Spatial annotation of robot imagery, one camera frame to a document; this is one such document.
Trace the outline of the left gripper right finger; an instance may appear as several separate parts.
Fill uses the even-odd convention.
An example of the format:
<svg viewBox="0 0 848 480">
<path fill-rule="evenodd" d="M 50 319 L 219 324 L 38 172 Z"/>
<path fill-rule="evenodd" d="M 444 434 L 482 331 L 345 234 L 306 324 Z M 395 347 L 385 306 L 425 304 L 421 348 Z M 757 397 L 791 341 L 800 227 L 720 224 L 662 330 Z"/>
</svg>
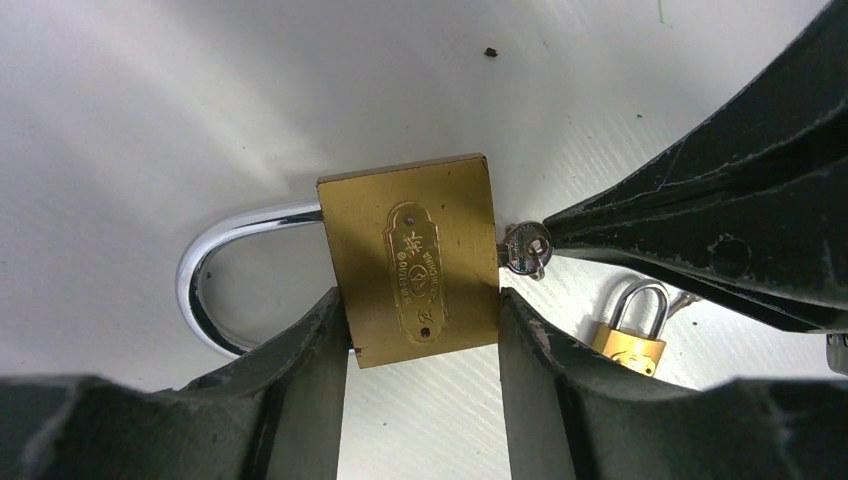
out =
<svg viewBox="0 0 848 480">
<path fill-rule="evenodd" d="M 646 377 L 500 296 L 499 364 L 516 479 L 843 479 L 843 380 Z"/>
</svg>

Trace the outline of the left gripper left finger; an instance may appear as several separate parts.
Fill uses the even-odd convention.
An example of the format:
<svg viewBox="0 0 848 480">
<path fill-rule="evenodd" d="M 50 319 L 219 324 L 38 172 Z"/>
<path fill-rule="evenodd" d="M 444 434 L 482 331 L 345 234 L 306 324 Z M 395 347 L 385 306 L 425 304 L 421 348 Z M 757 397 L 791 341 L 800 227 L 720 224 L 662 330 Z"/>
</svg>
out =
<svg viewBox="0 0 848 480">
<path fill-rule="evenodd" d="M 298 322 L 179 390 L 97 376 L 1 381 L 5 479 L 333 479 L 351 340 L 329 290 Z"/>
</svg>

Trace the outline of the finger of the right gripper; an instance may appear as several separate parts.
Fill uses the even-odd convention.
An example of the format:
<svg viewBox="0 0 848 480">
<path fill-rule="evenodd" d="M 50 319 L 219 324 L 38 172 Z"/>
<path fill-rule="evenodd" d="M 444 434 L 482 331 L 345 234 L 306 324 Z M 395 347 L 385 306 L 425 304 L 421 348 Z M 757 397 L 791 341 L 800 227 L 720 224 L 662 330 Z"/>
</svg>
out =
<svg viewBox="0 0 848 480">
<path fill-rule="evenodd" d="M 552 233 L 728 191 L 847 109 L 847 4 L 831 1 L 738 94 L 618 184 L 545 219 Z"/>
<path fill-rule="evenodd" d="M 847 161 L 655 208 L 562 212 L 559 255 L 623 266 L 783 331 L 847 328 Z"/>
</svg>

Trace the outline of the small brass padlock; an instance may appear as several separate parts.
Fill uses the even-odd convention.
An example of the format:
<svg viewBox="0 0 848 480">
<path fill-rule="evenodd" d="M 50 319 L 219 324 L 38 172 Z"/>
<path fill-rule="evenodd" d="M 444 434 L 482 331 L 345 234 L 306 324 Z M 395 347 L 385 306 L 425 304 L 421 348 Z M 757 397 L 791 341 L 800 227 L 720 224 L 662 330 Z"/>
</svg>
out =
<svg viewBox="0 0 848 480">
<path fill-rule="evenodd" d="M 652 292 L 657 300 L 657 308 L 649 329 L 625 329 L 625 314 L 634 299 L 646 292 Z M 643 279 L 632 283 L 618 297 L 610 320 L 598 324 L 590 347 L 614 363 L 644 376 L 653 377 L 666 347 L 666 342 L 661 340 L 660 336 L 668 320 L 670 306 L 669 292 L 661 282 Z"/>
</svg>

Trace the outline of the silver keys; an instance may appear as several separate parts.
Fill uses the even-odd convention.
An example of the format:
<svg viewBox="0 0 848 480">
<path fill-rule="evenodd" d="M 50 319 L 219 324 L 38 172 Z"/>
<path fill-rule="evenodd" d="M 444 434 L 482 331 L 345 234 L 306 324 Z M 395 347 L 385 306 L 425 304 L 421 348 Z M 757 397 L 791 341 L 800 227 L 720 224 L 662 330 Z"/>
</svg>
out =
<svg viewBox="0 0 848 480">
<path fill-rule="evenodd" d="M 540 222 L 524 221 L 505 227 L 504 237 L 496 244 L 498 267 L 519 276 L 540 281 L 554 247 L 548 229 Z"/>
</svg>

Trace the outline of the large brass padlock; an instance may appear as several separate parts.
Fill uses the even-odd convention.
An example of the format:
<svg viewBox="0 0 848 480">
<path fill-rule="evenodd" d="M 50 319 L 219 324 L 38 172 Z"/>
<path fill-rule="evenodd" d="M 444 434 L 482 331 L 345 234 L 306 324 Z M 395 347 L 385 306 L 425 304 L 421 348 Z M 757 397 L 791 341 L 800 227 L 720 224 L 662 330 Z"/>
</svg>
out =
<svg viewBox="0 0 848 480">
<path fill-rule="evenodd" d="M 185 250 L 176 298 L 189 328 L 230 358 L 247 343 L 226 333 L 201 294 L 207 263 L 253 235 L 324 227 L 361 368 L 491 345 L 498 338 L 496 223 L 480 153 L 320 178 L 317 198 L 221 220 Z"/>
</svg>

